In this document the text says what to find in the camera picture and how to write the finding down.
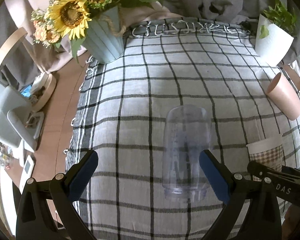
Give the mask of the wooden round desk lamp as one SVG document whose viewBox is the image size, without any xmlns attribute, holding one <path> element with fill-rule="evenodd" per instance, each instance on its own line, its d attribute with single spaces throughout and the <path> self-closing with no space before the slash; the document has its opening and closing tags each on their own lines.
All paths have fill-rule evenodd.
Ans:
<svg viewBox="0 0 300 240">
<path fill-rule="evenodd" d="M 40 111 L 50 100 L 57 80 L 51 72 L 41 66 L 34 55 L 32 45 L 26 40 L 27 31 L 21 27 L 14 31 L 0 47 L 0 73 L 11 68 L 17 81 L 15 88 L 31 85 L 32 111 Z"/>
</svg>

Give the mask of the white mini projector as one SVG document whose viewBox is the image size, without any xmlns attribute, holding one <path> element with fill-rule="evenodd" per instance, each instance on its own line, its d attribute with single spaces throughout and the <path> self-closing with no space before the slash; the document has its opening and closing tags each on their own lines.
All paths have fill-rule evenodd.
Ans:
<svg viewBox="0 0 300 240">
<path fill-rule="evenodd" d="M 0 83 L 0 142 L 35 152 L 45 114 L 34 113 L 30 100 L 12 86 Z"/>
</svg>

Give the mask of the light blue ribbed vase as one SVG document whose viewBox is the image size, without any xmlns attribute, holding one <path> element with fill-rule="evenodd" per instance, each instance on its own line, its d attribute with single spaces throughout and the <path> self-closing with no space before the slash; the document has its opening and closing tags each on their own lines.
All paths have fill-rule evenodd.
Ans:
<svg viewBox="0 0 300 240">
<path fill-rule="evenodd" d="M 119 8 L 113 7 L 89 22 L 82 46 L 98 63 L 111 63 L 123 55 L 122 32 Z"/>
</svg>

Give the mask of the pink plastic cup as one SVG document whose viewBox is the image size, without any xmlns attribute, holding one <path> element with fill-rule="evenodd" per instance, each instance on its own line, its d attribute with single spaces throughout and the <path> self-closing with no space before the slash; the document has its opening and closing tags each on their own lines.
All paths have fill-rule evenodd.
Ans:
<svg viewBox="0 0 300 240">
<path fill-rule="evenodd" d="M 270 82 L 266 95 L 291 121 L 300 116 L 300 99 L 287 78 L 280 72 Z"/>
</svg>

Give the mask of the sunflower bouquet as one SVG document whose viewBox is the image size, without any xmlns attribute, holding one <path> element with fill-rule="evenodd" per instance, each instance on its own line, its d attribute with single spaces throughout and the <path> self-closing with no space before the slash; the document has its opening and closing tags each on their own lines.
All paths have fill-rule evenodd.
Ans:
<svg viewBox="0 0 300 240">
<path fill-rule="evenodd" d="M 34 42 L 46 48 L 59 48 L 64 37 L 71 43 L 72 56 L 77 52 L 85 40 L 85 30 L 89 22 L 101 13 L 113 8 L 119 8 L 122 24 L 122 35 L 126 31 L 121 13 L 123 8 L 152 8 L 155 2 L 161 0 L 49 0 L 46 10 L 34 10 L 31 21 L 35 27 Z"/>
</svg>

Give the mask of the clear plastic cup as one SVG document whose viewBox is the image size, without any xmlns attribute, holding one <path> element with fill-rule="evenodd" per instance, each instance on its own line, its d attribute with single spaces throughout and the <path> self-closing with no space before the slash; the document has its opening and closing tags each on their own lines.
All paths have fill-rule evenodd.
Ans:
<svg viewBox="0 0 300 240">
<path fill-rule="evenodd" d="M 168 112 L 162 156 L 165 198 L 186 203 L 205 198 L 210 184 L 199 156 L 211 148 L 211 127 L 210 116 L 202 107 L 183 105 Z"/>
</svg>

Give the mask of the green potted plant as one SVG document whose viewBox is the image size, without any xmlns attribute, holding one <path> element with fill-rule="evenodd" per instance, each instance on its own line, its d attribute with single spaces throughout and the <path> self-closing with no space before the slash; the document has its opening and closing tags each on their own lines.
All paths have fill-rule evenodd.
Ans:
<svg viewBox="0 0 300 240">
<path fill-rule="evenodd" d="M 278 26 L 292 36 L 297 24 L 297 15 L 294 9 L 292 8 L 293 10 L 290 12 L 287 6 L 285 6 L 280 0 L 274 1 L 274 7 L 269 5 L 267 9 L 263 10 L 262 16 L 264 16 L 271 24 Z M 300 0 L 296 3 L 296 6 L 300 10 Z M 268 26 L 265 23 L 260 26 L 258 31 L 260 32 L 257 34 L 259 39 L 266 38 L 270 34 Z"/>
</svg>

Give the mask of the checked paper cup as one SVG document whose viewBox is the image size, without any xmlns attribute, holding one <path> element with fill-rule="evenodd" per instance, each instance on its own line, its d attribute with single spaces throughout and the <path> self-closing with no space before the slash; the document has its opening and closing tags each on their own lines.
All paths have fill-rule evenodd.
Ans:
<svg viewBox="0 0 300 240">
<path fill-rule="evenodd" d="M 283 165 L 283 140 L 282 135 L 252 142 L 246 145 L 250 161 L 256 161 L 275 171 L 281 172 Z"/>
</svg>

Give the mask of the white plant pot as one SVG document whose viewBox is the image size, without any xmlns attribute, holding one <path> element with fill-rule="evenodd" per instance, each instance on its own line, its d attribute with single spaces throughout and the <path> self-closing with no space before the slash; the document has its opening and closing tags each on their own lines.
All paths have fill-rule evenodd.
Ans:
<svg viewBox="0 0 300 240">
<path fill-rule="evenodd" d="M 289 33 L 259 15 L 255 51 L 269 66 L 275 67 L 281 62 L 293 40 Z"/>
</svg>

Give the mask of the white remote control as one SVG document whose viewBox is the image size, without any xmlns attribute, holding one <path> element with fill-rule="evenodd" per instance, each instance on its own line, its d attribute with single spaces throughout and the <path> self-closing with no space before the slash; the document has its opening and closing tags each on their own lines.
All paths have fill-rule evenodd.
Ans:
<svg viewBox="0 0 300 240">
<path fill-rule="evenodd" d="M 21 173 L 21 178 L 19 182 L 19 190 L 21 193 L 23 193 L 27 180 L 32 177 L 34 165 L 34 159 L 31 157 L 31 155 L 28 155 L 25 160 L 25 164 L 23 166 L 23 171 Z"/>
</svg>

